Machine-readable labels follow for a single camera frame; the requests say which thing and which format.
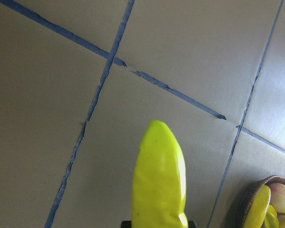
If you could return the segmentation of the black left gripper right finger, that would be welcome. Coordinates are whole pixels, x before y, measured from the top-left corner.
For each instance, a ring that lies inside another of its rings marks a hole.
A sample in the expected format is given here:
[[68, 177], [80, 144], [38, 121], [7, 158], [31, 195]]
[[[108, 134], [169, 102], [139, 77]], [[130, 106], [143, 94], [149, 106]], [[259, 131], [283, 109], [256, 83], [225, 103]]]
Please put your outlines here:
[[196, 228], [196, 223], [193, 220], [188, 221], [188, 228]]

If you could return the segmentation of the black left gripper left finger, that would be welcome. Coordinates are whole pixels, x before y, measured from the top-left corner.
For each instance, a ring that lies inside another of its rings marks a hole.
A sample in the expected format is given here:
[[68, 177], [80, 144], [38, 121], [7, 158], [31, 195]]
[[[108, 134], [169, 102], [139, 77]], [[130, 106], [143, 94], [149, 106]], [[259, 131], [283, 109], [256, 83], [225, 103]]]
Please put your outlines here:
[[130, 220], [122, 221], [121, 228], [132, 228], [132, 222]]

